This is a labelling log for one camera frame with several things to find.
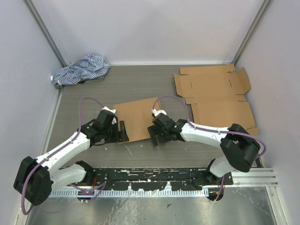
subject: blue and white striped fabric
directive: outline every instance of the blue and white striped fabric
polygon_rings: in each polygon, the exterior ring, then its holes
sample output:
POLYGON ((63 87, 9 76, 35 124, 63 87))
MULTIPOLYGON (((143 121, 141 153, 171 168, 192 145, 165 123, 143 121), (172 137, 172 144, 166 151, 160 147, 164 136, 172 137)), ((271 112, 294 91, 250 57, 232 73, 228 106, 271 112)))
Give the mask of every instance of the blue and white striped fabric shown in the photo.
POLYGON ((103 55, 86 55, 74 65, 55 71, 51 81, 57 89, 64 85, 102 81, 111 67, 104 60, 103 55))

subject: cardboard sheet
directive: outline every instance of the cardboard sheet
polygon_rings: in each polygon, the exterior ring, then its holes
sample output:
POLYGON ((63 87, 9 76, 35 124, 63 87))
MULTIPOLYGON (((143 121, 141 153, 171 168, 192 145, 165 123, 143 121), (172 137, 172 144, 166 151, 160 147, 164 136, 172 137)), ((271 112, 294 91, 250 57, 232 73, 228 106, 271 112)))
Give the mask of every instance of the cardboard sheet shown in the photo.
MULTIPOLYGON (((113 106, 117 110, 118 119, 125 122, 129 142, 150 138, 147 128, 153 125, 151 109, 156 99, 157 97, 154 97, 113 106)), ((155 109, 161 109, 159 102, 157 102, 155 109)))
POLYGON ((251 89, 245 70, 233 64, 181 68, 174 74, 177 94, 191 104, 194 122, 211 127, 240 124, 256 135, 253 114, 244 94, 251 89))

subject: white wall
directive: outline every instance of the white wall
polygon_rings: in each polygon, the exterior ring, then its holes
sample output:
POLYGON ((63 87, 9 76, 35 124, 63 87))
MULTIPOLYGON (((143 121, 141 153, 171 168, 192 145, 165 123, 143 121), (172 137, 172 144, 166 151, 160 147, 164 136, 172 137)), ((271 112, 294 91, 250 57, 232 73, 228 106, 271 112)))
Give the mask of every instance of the white wall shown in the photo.
POLYGON ((0 1, 0 30, 0 219, 10 225, 21 199, 15 176, 41 151, 57 96, 49 77, 60 64, 22 0, 0 1))
POLYGON ((33 0, 66 62, 231 62, 263 0, 33 0))
POLYGON ((287 212, 299 224, 300 195, 300 1, 276 0, 243 53, 252 84, 247 95, 268 150, 287 212))

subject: flattened cardboard box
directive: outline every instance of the flattened cardboard box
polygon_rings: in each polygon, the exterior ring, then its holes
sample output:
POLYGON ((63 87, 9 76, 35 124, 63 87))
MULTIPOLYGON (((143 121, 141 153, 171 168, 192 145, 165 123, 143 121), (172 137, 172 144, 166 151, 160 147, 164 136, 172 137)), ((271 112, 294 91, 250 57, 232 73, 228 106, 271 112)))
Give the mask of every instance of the flattened cardboard box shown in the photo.
MULTIPOLYGON (((113 106, 117 110, 118 120, 125 122, 129 142, 150 138, 147 128, 153 125, 151 109, 156 99, 157 97, 154 97, 113 106)), ((156 103, 155 109, 161 109, 159 102, 156 103)))
POLYGON ((253 114, 244 94, 251 85, 245 70, 233 64, 180 68, 174 74, 177 94, 191 104, 194 122, 211 127, 240 124, 256 135, 253 114))

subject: white mark on table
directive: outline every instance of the white mark on table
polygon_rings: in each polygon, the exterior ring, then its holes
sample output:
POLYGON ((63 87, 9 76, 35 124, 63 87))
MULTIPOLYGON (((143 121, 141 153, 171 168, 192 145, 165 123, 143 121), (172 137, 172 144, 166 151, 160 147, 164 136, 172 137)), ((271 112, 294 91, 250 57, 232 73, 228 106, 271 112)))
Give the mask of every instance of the white mark on table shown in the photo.
POLYGON ((129 151, 129 153, 131 154, 131 151, 129 150, 129 148, 126 146, 126 144, 123 144, 126 148, 127 148, 127 150, 129 151))

